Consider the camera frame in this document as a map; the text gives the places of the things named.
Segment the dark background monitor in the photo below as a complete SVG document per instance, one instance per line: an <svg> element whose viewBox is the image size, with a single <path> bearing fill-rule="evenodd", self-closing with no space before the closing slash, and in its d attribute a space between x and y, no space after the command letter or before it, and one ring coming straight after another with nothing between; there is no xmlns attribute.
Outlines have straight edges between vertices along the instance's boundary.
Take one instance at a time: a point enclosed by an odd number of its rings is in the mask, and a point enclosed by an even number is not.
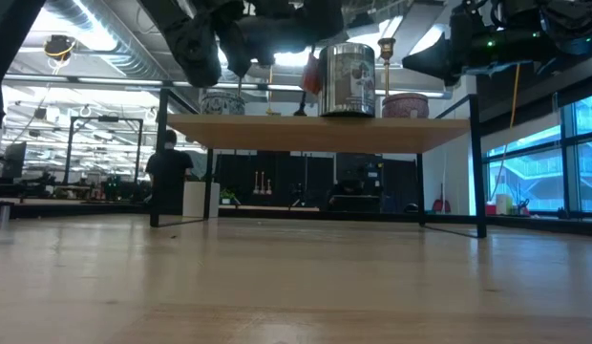
<svg viewBox="0 0 592 344"><path fill-rule="evenodd" d="M27 144L14 143L7 147L1 172L2 178L16 179L22 177Z"/></svg>

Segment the white pot with plant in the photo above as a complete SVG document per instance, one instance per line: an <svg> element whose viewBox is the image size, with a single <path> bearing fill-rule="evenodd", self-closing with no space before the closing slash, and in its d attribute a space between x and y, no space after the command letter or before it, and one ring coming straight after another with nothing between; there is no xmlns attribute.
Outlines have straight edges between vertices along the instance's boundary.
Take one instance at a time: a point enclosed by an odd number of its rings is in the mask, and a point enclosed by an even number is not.
<svg viewBox="0 0 592 344"><path fill-rule="evenodd" d="M205 182L185 182L182 202L182 216L202 218L204 212ZM217 218L220 204L220 185L211 184L209 217Z"/></svg>

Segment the round silver air duct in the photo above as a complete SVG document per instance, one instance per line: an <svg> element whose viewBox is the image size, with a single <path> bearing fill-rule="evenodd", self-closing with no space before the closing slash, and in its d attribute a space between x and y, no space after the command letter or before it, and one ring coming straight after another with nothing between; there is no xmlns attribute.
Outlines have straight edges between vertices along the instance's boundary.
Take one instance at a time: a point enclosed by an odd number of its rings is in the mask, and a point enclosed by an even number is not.
<svg viewBox="0 0 592 344"><path fill-rule="evenodd" d="M104 0L46 0L44 10L64 24L70 36L123 75L169 78Z"/></svg>

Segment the black background frame rig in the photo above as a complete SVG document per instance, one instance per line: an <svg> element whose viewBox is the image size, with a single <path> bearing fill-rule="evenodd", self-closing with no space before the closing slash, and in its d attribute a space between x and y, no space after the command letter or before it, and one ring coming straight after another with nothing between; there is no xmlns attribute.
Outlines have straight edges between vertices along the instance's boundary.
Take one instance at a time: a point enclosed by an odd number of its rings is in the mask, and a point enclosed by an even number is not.
<svg viewBox="0 0 592 344"><path fill-rule="evenodd" d="M135 162L135 172L134 172L134 183L137 183L138 176L139 176L139 164L140 164L140 155L141 155L141 146L142 146L142 139L143 139L143 127L144 122L141 118L120 118L116 116L109 116L109 115L102 115L97 117L70 117L70 126L69 126L69 136L67 142L67 156L65 161L65 169L64 169L64 177L63 177L63 184L67 184L69 182L69 174L71 172L71 159L72 159L72 150L73 150L73 143L74 143L74 134L79 129L75 128L75 123L79 120L83 120L83 124L89 123L91 120L99 121L99 122L136 122L138 124L137 129L137 155L136 155L136 162Z"/></svg>

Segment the black aluminium table frame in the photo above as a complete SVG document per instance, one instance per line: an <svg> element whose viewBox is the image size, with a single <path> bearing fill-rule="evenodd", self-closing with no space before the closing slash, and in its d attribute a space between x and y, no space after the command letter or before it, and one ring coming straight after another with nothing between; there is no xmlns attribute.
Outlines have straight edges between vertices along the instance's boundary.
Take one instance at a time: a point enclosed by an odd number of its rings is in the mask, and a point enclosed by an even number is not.
<svg viewBox="0 0 592 344"><path fill-rule="evenodd" d="M84 215L145 214L147 210L134 204L11 204L13 219L70 217ZM419 222L415 214L311 212L267 209L220 209L219 215L226 218L263 218L318 221L359 221L385 223ZM426 224L474 225L475 216L427 215ZM526 228L546 232L592 236L592 222L576 220L534 219L524 217L488 216L489 226Z"/></svg>

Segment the long ceiling light bar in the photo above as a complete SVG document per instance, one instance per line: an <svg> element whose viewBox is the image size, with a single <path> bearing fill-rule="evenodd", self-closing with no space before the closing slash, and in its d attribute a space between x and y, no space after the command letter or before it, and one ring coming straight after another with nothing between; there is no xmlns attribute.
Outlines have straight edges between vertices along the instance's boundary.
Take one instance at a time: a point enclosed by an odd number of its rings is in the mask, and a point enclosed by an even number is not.
<svg viewBox="0 0 592 344"><path fill-rule="evenodd" d="M192 88L192 85L187 81L172 81L172 80L154 80L154 79L128 79L128 78L110 78L110 77L89 77L89 76L73 76L73 75L30 75L30 74L6 74L5 81L18 81L29 83L81 83L81 84L98 84L106 86L124 86L135 88ZM237 90L238 83L220 82L212 89L219 90ZM246 91L278 91L278 92L302 92L303 89L298 85L286 84L265 84L265 83L243 83L243 90ZM398 95L405 93L417 93L428 98L434 99L449 99L453 94L448 91L423 91L411 89L390 89L390 95Z"/></svg>

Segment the small pink candle tin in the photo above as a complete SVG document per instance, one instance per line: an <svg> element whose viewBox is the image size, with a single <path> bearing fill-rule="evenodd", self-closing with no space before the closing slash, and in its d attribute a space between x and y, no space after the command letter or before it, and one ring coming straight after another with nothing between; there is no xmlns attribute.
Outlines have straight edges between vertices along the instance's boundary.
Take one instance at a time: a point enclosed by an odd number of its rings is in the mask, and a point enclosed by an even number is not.
<svg viewBox="0 0 592 344"><path fill-rule="evenodd" d="M383 118L428 118L429 100L417 93L405 93L386 97L383 102Z"/></svg>

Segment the wooden shelf riser black legs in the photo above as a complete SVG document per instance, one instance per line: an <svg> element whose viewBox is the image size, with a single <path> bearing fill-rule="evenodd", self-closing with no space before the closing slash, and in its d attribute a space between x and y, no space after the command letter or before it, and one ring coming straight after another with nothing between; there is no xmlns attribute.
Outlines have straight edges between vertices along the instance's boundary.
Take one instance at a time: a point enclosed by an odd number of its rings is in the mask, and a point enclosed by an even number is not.
<svg viewBox="0 0 592 344"><path fill-rule="evenodd" d="M423 154L469 134L473 154L476 214L472 221L477 239L487 236L482 173L478 96L468 94L436 118L320 118L233 115L170 115L168 101L174 93L162 89L157 114L157 147L165 142L168 125L188 134L207 148L206 173L212 173L213 150L311 151L333 153L415 154L418 190L417 222L430 218L424 210Z"/></svg>

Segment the tall silver candle tin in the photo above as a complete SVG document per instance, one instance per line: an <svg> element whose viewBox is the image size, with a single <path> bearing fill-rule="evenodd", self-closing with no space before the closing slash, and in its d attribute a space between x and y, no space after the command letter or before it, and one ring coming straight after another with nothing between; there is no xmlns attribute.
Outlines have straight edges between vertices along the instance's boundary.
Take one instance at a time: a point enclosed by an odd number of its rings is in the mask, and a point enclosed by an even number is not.
<svg viewBox="0 0 592 344"><path fill-rule="evenodd" d="M317 59L314 88L319 117L375 117L375 54L366 44L325 47Z"/></svg>

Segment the person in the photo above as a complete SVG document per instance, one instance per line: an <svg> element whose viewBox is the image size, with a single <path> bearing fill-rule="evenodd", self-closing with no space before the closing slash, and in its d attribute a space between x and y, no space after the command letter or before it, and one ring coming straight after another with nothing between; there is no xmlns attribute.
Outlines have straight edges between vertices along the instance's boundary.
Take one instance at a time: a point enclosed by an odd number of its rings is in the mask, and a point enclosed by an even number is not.
<svg viewBox="0 0 592 344"><path fill-rule="evenodd" d="M151 205L161 214L180 216L184 184L193 162L186 152L175 149L177 141L177 133L167 129L163 147L150 157L145 172L152 185Z"/></svg>
<svg viewBox="0 0 592 344"><path fill-rule="evenodd" d="M361 180L343 180L328 193L327 210L332 212L379 213L381 210L379 186Z"/></svg>

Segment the black equipment cabinet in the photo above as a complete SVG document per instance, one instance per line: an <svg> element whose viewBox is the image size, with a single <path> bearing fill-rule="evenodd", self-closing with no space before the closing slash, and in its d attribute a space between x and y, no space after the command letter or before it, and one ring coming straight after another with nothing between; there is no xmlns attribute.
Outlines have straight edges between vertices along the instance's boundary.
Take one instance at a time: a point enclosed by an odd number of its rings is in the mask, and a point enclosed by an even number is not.
<svg viewBox="0 0 592 344"><path fill-rule="evenodd" d="M383 162L379 156L371 154L337 153L336 183L343 180L361 180L372 183L382 189L381 207L383 203L382 171Z"/></svg>

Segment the grey tarp cover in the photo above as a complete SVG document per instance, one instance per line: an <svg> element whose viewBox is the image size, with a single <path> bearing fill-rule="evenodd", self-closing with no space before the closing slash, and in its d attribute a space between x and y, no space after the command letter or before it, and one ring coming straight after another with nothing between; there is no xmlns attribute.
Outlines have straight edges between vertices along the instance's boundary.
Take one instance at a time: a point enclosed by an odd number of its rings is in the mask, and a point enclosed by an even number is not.
<svg viewBox="0 0 592 344"><path fill-rule="evenodd" d="M196 151L185 151L193 166L189 169L187 180L191 182L202 182L207 175L207 155Z"/></svg>

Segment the small blue-grey candle tin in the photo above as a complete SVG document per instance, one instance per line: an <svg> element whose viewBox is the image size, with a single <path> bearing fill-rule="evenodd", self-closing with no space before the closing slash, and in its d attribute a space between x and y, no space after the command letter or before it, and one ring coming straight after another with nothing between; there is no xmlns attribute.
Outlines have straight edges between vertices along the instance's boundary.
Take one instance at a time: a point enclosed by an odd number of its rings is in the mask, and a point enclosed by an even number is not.
<svg viewBox="0 0 592 344"><path fill-rule="evenodd" d="M244 99L230 92L208 92L201 98L201 113L204 115L243 115Z"/></svg>

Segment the red dustpan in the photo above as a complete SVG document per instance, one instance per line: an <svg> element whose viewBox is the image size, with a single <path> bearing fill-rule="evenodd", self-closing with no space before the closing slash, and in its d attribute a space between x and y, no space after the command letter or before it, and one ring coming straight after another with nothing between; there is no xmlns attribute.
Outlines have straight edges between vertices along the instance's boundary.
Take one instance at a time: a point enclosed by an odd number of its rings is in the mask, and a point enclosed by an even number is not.
<svg viewBox="0 0 592 344"><path fill-rule="evenodd" d="M440 196L433 202L432 212L436 214L452 213L450 202L445 197L445 187L443 183L440 185Z"/></svg>

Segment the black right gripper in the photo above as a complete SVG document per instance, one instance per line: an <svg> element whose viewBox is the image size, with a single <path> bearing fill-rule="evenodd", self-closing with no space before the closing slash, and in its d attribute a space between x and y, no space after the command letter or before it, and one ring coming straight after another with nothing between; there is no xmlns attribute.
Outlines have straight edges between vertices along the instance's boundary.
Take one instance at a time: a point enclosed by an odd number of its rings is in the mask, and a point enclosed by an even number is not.
<svg viewBox="0 0 592 344"><path fill-rule="evenodd" d="M451 37L404 57L405 69L453 87L465 75L487 74L534 61L544 43L539 9L526 0L461 0Z"/></svg>

